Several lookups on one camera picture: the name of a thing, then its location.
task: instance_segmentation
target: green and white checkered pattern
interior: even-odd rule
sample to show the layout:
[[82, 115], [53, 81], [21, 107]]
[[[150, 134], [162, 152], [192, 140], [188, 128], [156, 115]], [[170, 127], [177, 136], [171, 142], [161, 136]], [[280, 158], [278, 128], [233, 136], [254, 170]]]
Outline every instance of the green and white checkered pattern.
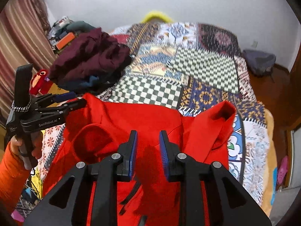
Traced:
[[204, 50], [179, 48], [175, 58], [167, 65], [217, 89], [239, 93], [235, 62], [230, 57]]
[[108, 101], [153, 104], [176, 109], [181, 89], [180, 86], [166, 82], [136, 76], [123, 76], [112, 90]]

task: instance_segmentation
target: maroon jacket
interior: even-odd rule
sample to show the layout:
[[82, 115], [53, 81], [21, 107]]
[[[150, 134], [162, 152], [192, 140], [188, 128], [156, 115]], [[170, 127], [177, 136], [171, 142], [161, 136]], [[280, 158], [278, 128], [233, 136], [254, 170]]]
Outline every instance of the maroon jacket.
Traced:
[[49, 78], [59, 84], [92, 75], [110, 75], [130, 60], [129, 52], [128, 46], [96, 28], [72, 41], [50, 67]]

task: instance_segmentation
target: wall outlet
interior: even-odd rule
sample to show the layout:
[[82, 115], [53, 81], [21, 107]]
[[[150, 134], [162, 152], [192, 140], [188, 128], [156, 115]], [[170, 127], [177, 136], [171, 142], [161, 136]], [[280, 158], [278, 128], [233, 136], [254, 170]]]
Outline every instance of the wall outlet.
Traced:
[[251, 47], [257, 48], [257, 44], [258, 44], [258, 41], [253, 41], [253, 44], [251, 45]]

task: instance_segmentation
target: orange box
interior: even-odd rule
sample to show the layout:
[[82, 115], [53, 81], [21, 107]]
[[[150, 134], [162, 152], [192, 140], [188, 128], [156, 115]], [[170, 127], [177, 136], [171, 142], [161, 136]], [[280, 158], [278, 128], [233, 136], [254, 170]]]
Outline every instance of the orange box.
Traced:
[[75, 38], [75, 35], [72, 32], [69, 32], [58, 42], [58, 44], [56, 45], [57, 49], [61, 50], [64, 46], [66, 46], [74, 38]]

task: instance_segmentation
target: wooden floor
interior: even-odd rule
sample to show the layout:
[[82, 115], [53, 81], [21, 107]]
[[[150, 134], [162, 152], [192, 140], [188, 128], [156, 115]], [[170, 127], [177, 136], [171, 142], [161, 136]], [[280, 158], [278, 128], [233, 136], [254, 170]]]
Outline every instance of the wooden floor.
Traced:
[[270, 76], [256, 77], [251, 72], [249, 74], [257, 100], [262, 101], [274, 117], [273, 140], [279, 167], [282, 158], [287, 155], [285, 129], [301, 116], [300, 90], [297, 91], [296, 86], [293, 86], [288, 72], [280, 68], [273, 70], [275, 83]]

